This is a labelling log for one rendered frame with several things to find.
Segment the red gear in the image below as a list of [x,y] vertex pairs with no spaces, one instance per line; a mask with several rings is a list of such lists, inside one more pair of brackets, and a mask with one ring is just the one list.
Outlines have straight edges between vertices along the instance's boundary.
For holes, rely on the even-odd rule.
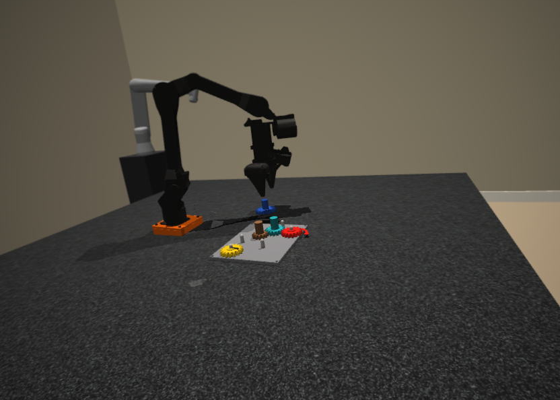
[[302,234],[302,229],[301,228],[295,228],[295,226],[293,227],[293,230],[290,230],[289,228],[284,228],[281,231],[281,235],[284,236],[285,238],[290,238],[290,237],[298,237],[300,236],[300,234]]

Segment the teal gear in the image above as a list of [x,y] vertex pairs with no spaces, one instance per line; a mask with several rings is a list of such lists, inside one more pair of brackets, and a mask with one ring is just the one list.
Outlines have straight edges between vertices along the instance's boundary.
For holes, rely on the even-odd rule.
[[275,236],[275,235],[281,234],[281,231],[285,228],[285,226],[280,226],[279,225],[277,216],[270,217],[270,223],[271,223],[271,226],[269,226],[269,228],[265,229],[265,231],[267,231],[270,236],[272,236],[272,235]]

